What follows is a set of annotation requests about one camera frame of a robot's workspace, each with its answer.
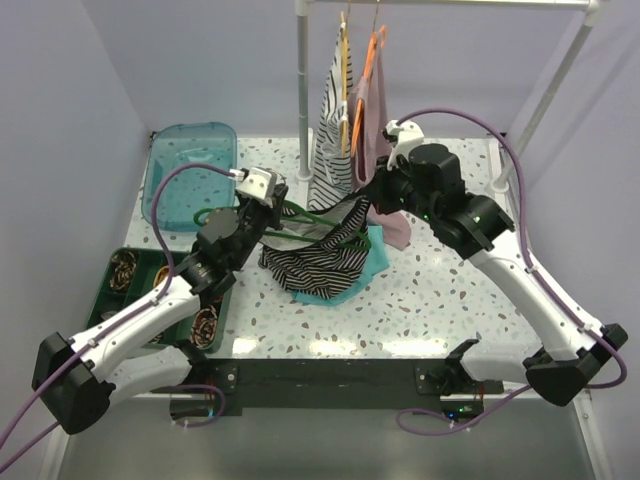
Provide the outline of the green hanger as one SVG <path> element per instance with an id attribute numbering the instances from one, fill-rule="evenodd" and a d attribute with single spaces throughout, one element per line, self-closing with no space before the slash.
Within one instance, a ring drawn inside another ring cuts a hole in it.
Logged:
<path id="1" fill-rule="evenodd" d="M 209 215 L 209 213 L 213 212 L 215 209 L 213 208 L 203 208 L 198 210 L 197 212 L 194 213 L 193 215 L 193 222 L 199 226 L 199 227 L 203 227 L 206 223 L 207 220 L 206 219 L 201 219 L 201 217 L 203 215 Z M 327 220 L 321 216 L 315 215 L 314 213 L 310 213 L 306 210 L 304 210 L 300 205 L 291 202 L 289 200 L 285 200 L 284 204 L 283 204 L 283 213 L 286 213 L 285 210 L 289 213 L 293 213 L 292 216 L 287 216 L 282 217 L 282 219 L 286 220 L 287 223 L 286 225 L 283 223 L 282 227 L 279 230 L 273 230 L 273 231 L 267 231 L 266 233 L 264 233 L 265 236 L 271 236 L 271 237 L 277 237 L 277 238 L 283 238 L 283 239 L 289 239 L 289 240 L 294 240 L 294 241 L 300 241 L 300 242 L 307 242 L 307 243 L 317 243 L 318 241 L 320 241 L 319 239 L 316 239 L 315 237 L 310 237 L 310 236 L 305 236 L 305 235 L 298 235 L 298 233 L 302 232 L 302 233 L 310 233 L 312 231 L 311 226 L 313 226 L 313 228 L 315 228 L 316 230 L 320 227 L 316 227 L 317 225 L 325 225 L 328 227 L 338 227 L 340 226 L 339 223 L 336 223 L 334 221 L 331 220 Z M 306 227 L 304 227 L 302 230 L 300 230 L 299 228 L 293 229 L 293 227 L 289 228 L 289 224 L 300 224 L 300 225 L 306 225 Z M 343 241 L 340 243 L 340 245 L 342 245 L 345 248 L 349 248 L 349 249 L 354 249 L 354 250 L 358 250 L 358 251 L 369 251 L 371 249 L 371 241 L 369 240 L 368 234 L 366 233 L 362 233 L 360 230 L 356 230 L 355 236 L 360 239 L 362 242 L 364 242 L 364 246 L 359 247 L 359 246 L 347 246 L 346 241 Z"/>

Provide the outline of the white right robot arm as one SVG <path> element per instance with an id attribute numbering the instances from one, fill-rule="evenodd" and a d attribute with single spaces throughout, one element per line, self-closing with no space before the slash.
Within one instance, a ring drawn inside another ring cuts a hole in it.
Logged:
<path id="1" fill-rule="evenodd" d="M 566 406 L 592 388 L 626 343 L 622 326 L 596 319 L 536 262 L 496 201 L 467 191 L 460 161 L 446 146 L 423 144 L 397 161 L 378 158 L 364 192 L 380 213 L 405 211 L 426 222 L 443 245 L 499 288 L 539 339 L 536 345 L 463 342 L 447 359 L 445 379 L 452 390 L 466 393 L 480 381 L 507 381 Z"/>

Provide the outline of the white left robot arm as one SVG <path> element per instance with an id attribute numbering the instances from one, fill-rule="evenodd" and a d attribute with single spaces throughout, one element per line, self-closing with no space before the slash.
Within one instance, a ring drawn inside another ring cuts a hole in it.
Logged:
<path id="1" fill-rule="evenodd" d="M 130 355 L 231 289 L 266 230 L 279 224 L 287 193 L 283 183 L 239 183 L 238 209 L 211 213 L 191 253 L 168 263 L 160 285 L 88 330 L 70 338 L 53 333 L 40 343 L 32 389 L 65 433 L 87 430 L 111 407 L 140 393 L 173 386 L 196 392 L 205 385 L 207 368 L 184 347 Z"/>

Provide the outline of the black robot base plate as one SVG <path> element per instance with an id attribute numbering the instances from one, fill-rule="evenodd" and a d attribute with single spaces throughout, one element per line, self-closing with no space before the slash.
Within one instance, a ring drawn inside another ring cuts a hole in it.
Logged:
<path id="1" fill-rule="evenodd" d="M 200 363 L 178 387 L 160 393 L 187 394 L 192 406 L 175 401 L 175 419 L 217 412 L 240 416 L 258 409 L 402 410 L 425 408 L 454 421 L 484 411 L 487 394 L 502 394 L 500 381 L 476 382 L 443 359 L 210 359 Z"/>

